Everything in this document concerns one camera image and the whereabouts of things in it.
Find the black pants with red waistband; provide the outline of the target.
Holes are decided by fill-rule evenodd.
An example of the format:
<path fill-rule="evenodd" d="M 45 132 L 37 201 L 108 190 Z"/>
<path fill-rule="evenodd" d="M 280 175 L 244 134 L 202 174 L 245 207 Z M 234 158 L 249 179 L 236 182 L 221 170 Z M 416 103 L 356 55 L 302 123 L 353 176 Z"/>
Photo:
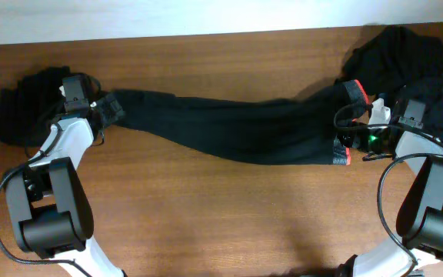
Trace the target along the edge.
<path fill-rule="evenodd" d="M 369 102 L 357 80 L 328 86 L 305 100 L 233 102 L 126 89 L 112 94 L 125 112 L 118 126 L 257 165 L 349 164 L 334 116 L 346 105 Z"/>

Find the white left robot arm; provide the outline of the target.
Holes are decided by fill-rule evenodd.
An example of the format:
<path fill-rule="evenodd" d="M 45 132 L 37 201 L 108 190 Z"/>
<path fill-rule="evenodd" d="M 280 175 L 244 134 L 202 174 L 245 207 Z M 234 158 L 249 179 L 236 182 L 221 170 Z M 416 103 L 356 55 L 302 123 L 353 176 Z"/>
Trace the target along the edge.
<path fill-rule="evenodd" d="M 92 208 L 77 174 L 85 152 L 124 115 L 113 97 L 98 97 L 99 89 L 85 74 L 64 78 L 64 112 L 52 120 L 38 152 L 0 184 L 17 246 L 37 255 L 35 265 L 60 265 L 70 276 L 125 275 L 94 237 Z M 32 263 L 11 254 L 1 238 L 0 249 L 17 263 Z"/>

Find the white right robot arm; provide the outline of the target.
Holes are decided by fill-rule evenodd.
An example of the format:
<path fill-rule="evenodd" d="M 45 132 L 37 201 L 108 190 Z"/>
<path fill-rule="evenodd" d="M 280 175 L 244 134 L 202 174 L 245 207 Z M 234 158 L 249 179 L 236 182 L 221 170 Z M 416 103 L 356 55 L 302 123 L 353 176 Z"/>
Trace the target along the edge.
<path fill-rule="evenodd" d="M 422 276 L 423 267 L 443 262 L 443 143 L 423 131 L 426 106 L 402 99 L 393 108 L 379 98 L 340 108 L 333 124 L 365 161 L 391 159 L 378 181 L 376 205 L 388 238 L 369 252 L 353 255 L 336 276 Z M 396 225 L 391 229 L 382 196 L 390 171 L 405 163 L 414 172 Z"/>

